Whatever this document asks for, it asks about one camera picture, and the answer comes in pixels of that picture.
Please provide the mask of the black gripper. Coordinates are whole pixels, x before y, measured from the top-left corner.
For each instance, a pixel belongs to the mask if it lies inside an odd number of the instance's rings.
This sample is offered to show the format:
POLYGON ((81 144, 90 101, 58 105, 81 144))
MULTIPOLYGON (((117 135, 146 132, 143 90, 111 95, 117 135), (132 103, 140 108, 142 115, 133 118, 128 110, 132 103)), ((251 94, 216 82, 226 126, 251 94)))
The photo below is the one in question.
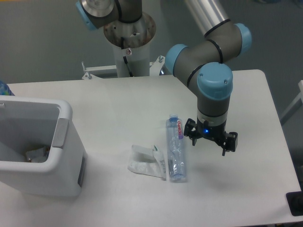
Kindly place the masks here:
POLYGON ((193 119, 188 118, 184 127, 184 136, 189 137, 193 146, 200 138, 214 141, 223 149, 222 156, 225 156, 227 152, 235 152, 238 145, 238 133, 226 133, 225 126, 226 121, 218 126, 209 126, 199 120, 196 124, 193 119))

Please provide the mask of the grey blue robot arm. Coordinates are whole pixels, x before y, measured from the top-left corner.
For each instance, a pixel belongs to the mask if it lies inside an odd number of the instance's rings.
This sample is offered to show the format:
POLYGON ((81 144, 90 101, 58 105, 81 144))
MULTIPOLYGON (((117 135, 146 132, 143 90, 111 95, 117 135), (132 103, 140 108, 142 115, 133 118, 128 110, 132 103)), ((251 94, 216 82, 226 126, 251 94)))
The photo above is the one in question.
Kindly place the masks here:
MULTIPOLYGON (((238 134, 225 131, 233 74, 225 63, 251 47, 251 33, 231 22, 217 0, 188 0, 186 5, 205 40, 193 48, 177 44, 165 56, 168 71, 197 97, 197 119, 187 120, 184 135, 193 143, 205 138, 223 152, 234 152, 238 134)), ((149 75, 156 25, 140 0, 79 0, 76 8, 89 30, 103 29, 119 77, 149 75)))

